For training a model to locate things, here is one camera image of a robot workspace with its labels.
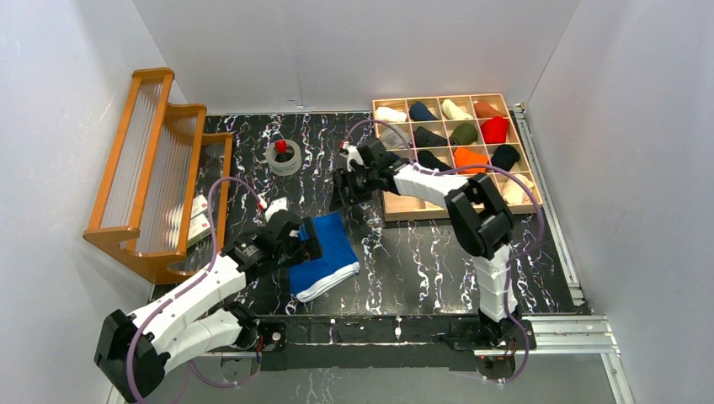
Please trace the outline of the blue underwear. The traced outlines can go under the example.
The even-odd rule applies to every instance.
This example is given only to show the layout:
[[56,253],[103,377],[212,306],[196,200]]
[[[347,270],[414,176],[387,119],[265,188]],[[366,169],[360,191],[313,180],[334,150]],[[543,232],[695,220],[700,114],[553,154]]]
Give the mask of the blue underwear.
[[289,269],[290,292],[303,303],[316,299],[360,271],[360,261],[347,237],[342,216],[333,212],[315,217],[313,223],[322,256]]

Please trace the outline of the orange underwear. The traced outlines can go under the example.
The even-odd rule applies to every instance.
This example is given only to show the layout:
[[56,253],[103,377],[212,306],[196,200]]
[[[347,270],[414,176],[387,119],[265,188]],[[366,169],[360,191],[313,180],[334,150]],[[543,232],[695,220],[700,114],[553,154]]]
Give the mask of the orange underwear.
[[453,152],[453,158],[455,167],[461,175],[475,175],[487,171],[484,165],[489,163],[488,156],[472,149],[458,147]]

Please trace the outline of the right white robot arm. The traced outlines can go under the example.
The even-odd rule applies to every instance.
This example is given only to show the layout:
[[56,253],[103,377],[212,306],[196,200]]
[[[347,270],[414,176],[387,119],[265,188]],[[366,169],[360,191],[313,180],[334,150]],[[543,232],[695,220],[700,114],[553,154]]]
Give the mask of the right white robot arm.
[[519,319],[508,276],[514,220],[494,182],[483,173],[468,178],[396,159],[378,140],[363,146],[342,141],[339,152],[346,166],[333,171],[330,210],[369,200],[377,190],[445,209],[457,241],[479,272],[482,336],[492,342],[505,338]]

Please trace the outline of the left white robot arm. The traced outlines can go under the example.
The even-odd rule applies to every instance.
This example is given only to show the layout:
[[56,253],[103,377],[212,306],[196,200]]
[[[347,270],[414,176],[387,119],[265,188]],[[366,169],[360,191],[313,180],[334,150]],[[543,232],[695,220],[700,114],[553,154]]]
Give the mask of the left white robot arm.
[[210,308],[278,268],[321,256],[315,219],[288,210],[272,213],[265,226],[234,237],[163,298],[130,314],[107,315],[93,361],[127,402],[137,403],[178,365],[235,345],[256,329],[255,316],[240,306],[204,318]]

